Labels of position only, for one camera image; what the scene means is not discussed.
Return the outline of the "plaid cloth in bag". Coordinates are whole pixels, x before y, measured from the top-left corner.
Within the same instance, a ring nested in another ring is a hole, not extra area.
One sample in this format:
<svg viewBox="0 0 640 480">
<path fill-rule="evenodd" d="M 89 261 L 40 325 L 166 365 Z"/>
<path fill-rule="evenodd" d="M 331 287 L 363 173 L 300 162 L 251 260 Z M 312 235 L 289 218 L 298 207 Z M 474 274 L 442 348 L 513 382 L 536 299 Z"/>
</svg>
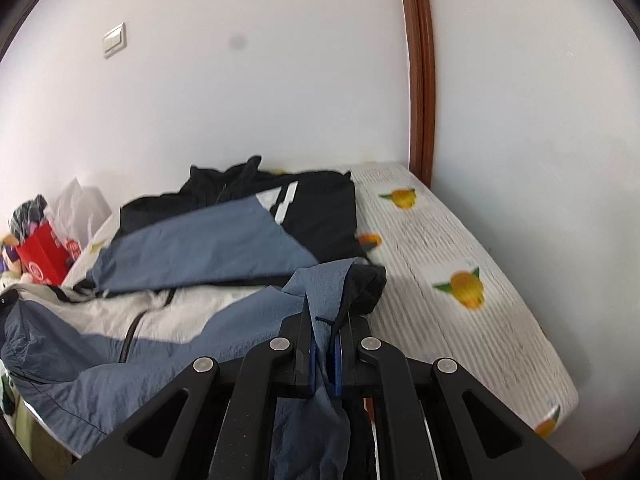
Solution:
<svg viewBox="0 0 640 480">
<path fill-rule="evenodd" d="M 44 213 L 47 206 L 46 199 L 38 194 L 32 200 L 26 200 L 13 211 L 10 219 L 10 231 L 20 244 L 24 243 L 47 220 Z"/>
</svg>

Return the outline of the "black white blue jacket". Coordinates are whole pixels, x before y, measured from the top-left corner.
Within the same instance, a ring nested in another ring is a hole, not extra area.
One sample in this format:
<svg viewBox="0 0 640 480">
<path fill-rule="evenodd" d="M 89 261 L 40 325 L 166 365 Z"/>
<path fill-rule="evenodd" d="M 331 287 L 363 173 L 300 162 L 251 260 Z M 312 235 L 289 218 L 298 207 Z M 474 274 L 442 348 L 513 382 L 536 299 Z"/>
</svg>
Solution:
<svg viewBox="0 0 640 480">
<path fill-rule="evenodd" d="M 277 408 L 275 479 L 338 479 L 349 423 L 326 356 L 349 314 L 372 312 L 386 272 L 356 237 L 350 174 L 272 174 L 258 157 L 193 168 L 175 193 L 122 207 L 72 287 L 18 283 L 1 297 L 1 359 L 22 398 L 85 455 L 201 356 L 231 361 L 308 313 L 314 388 Z"/>
</svg>

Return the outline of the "fruit print mattress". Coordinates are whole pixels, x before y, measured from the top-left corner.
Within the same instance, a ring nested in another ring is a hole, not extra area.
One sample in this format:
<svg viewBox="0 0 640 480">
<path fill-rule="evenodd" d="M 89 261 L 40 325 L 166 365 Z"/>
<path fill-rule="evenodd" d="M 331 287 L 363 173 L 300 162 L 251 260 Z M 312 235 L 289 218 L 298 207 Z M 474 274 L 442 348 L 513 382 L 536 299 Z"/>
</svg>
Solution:
<svg viewBox="0 0 640 480">
<path fill-rule="evenodd" d="M 498 266 L 407 170 L 360 166 L 352 180 L 362 244 L 387 271 L 375 335 L 410 358 L 458 360 L 537 434 L 553 434 L 577 391 Z"/>
</svg>

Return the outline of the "red paper gift bag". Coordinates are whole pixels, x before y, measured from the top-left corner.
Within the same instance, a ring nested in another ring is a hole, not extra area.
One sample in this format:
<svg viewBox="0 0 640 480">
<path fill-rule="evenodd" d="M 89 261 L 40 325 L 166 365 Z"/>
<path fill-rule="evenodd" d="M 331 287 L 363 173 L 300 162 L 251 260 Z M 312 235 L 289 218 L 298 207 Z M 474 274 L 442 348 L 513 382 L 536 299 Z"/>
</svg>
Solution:
<svg viewBox="0 0 640 480">
<path fill-rule="evenodd" d="M 17 247 L 26 271 L 39 284 L 60 286 L 81 254 L 77 240 L 60 240 L 45 221 Z"/>
</svg>

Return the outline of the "green bed sheet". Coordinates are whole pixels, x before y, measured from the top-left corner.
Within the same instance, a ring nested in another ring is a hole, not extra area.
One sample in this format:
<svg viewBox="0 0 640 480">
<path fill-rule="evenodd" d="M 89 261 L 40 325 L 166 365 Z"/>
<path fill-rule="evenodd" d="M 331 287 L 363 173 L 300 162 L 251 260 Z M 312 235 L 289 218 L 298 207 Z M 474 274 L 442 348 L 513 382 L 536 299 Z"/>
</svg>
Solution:
<svg viewBox="0 0 640 480">
<path fill-rule="evenodd" d="M 23 451 L 45 479 L 62 479 L 72 466 L 74 456 L 48 434 L 38 419 L 26 408 L 23 399 L 17 403 L 14 434 Z"/>
</svg>

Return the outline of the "brown wooden door frame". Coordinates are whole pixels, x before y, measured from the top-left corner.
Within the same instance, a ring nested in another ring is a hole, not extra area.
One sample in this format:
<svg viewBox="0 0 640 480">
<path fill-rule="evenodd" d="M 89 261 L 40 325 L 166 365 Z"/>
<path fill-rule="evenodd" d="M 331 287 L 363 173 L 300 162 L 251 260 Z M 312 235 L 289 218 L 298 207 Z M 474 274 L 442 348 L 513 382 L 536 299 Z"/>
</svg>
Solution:
<svg viewBox="0 0 640 480">
<path fill-rule="evenodd" d="M 408 47 L 409 169 L 431 186 L 435 151 L 436 73 L 430 0 L 402 0 Z"/>
</svg>

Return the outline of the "white Miniso plastic bag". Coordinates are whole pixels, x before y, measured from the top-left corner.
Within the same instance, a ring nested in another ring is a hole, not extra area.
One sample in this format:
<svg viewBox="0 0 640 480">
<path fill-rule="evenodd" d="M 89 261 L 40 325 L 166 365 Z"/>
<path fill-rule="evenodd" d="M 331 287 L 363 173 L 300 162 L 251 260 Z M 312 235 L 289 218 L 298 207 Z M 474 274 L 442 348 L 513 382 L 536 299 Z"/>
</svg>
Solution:
<svg viewBox="0 0 640 480">
<path fill-rule="evenodd" d="M 56 200 L 44 208 L 44 215 L 58 240 L 70 254 L 79 254 L 93 235 L 110 218 L 111 207 L 96 186 L 70 181 Z"/>
</svg>

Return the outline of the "white wall light switch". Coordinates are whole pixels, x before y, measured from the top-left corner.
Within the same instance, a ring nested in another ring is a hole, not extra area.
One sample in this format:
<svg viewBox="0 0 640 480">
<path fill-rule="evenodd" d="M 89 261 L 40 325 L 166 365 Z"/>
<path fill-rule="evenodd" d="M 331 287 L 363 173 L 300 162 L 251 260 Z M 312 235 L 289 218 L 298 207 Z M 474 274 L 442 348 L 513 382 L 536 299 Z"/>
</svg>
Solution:
<svg viewBox="0 0 640 480">
<path fill-rule="evenodd" d="M 102 51 L 104 58 L 113 55 L 127 47 L 126 24 L 120 23 L 107 32 L 102 38 Z"/>
</svg>

